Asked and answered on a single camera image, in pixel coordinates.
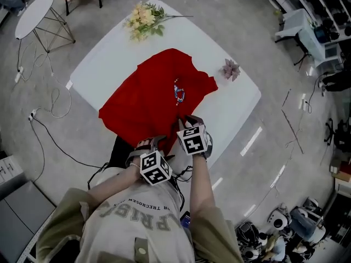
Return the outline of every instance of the green leaf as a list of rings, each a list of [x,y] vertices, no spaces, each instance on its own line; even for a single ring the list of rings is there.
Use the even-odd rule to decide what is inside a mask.
[[[162,30],[160,28],[156,29],[155,33],[157,35],[163,36],[163,32],[162,32]]]

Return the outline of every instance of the gray floor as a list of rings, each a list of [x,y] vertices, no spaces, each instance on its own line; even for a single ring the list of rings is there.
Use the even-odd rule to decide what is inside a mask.
[[[66,20],[77,42],[50,53],[55,77],[65,85],[84,56],[139,1],[147,0],[103,0],[104,6],[99,9],[98,0],[75,0],[71,7],[78,4],[79,7]],[[293,66],[302,56],[293,42],[274,43],[279,22],[272,5],[268,0],[162,1],[185,15],[193,15],[192,21],[241,65],[262,93],[249,119],[211,169],[213,183],[223,178],[214,192],[225,217],[237,223],[254,208],[250,219],[262,224],[282,202],[292,208],[311,196],[323,205],[332,189],[328,168],[332,149],[326,149],[323,142],[324,124],[331,115],[335,116],[335,103],[330,94],[322,98],[317,90],[311,101],[312,113],[305,112],[301,119],[301,96],[305,93],[309,98],[316,77],[307,77],[310,68],[307,62],[300,72]],[[62,13],[64,0],[55,0],[54,7]],[[0,34],[0,126],[5,149],[17,157],[27,176],[34,179],[41,171],[43,159],[27,117],[34,108],[49,108],[54,87],[61,90],[54,113],[65,113],[69,94],[50,76],[48,61],[34,68],[29,81],[21,81],[13,88],[19,45],[14,38],[17,22],[16,17],[9,19]],[[34,40],[34,35],[26,37],[22,50]],[[22,63],[25,77],[32,64],[33,50],[34,47],[28,48]],[[40,53],[44,51],[38,44],[37,55]],[[294,136],[281,109],[294,130],[300,128],[298,138],[304,154],[296,143],[286,145]],[[74,90],[72,108],[66,117],[55,119],[43,110],[38,111],[37,117],[48,126],[58,144],[79,161],[95,165],[108,161],[115,134],[104,127],[97,112]],[[69,187],[85,189],[95,170],[64,156],[45,130],[37,123],[33,125],[46,155],[45,172],[36,183],[40,189],[55,203]],[[263,131],[246,155],[241,156],[241,150],[258,127]],[[271,189],[284,164],[283,175]]]

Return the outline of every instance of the white box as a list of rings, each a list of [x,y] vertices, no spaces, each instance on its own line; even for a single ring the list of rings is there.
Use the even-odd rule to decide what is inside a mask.
[[[140,156],[140,174],[150,184],[156,185],[171,179],[172,168],[158,150]]]
[[[204,125],[180,130],[177,132],[178,140],[188,156],[207,151],[208,138]]]

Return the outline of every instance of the desk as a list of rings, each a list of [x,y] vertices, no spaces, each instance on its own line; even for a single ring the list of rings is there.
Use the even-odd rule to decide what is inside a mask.
[[[57,37],[67,39],[68,41],[70,41],[69,44],[75,43],[76,41],[66,21],[52,8],[53,3],[54,3],[54,0],[35,0],[32,4],[30,4],[29,7],[25,10],[23,15],[21,16],[17,24],[16,30],[15,30],[15,37],[18,40],[20,40],[28,36],[31,32],[33,32],[34,35],[39,40],[40,44],[43,46],[45,52],[47,53],[49,53],[50,50],[53,50],[52,45]],[[49,18],[46,16],[49,11],[51,11],[51,13],[53,14],[54,16],[53,18]],[[50,19],[53,21],[57,21],[60,24],[60,27],[57,30],[57,32],[51,32],[51,31],[48,31],[47,29],[45,30],[40,28],[38,25],[43,19]],[[67,32],[67,34],[69,35],[69,38],[59,35],[62,28]],[[52,39],[49,45],[44,46],[36,31],[37,29],[54,35],[54,38]]]
[[[311,27],[311,20],[305,9],[299,9],[283,15],[284,29],[275,35],[292,37],[298,34],[301,43],[308,49],[315,61],[325,60],[325,48],[320,44]]]
[[[180,15],[159,0],[148,3],[162,6],[168,14]],[[218,86],[218,90],[205,96],[193,112],[204,120],[213,137],[214,148],[207,161],[210,168],[256,106],[261,98],[260,91],[243,70],[234,82],[220,75],[224,59],[231,59],[230,55],[189,19],[167,20],[163,23],[163,37],[150,36],[140,43],[129,40],[129,32],[122,26],[124,22],[116,25],[74,70],[71,75],[74,90],[98,111],[137,65],[151,56],[169,48],[192,56],[194,66],[214,76]],[[191,157],[185,155],[178,141],[170,155],[176,155],[170,162],[175,173],[192,165]]]

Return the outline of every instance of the wristband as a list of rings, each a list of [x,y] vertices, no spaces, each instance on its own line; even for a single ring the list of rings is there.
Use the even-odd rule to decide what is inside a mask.
[[[137,168],[140,170],[140,166],[139,166],[139,165],[137,165],[137,164],[130,163],[129,165],[133,165],[133,166],[137,167]]]

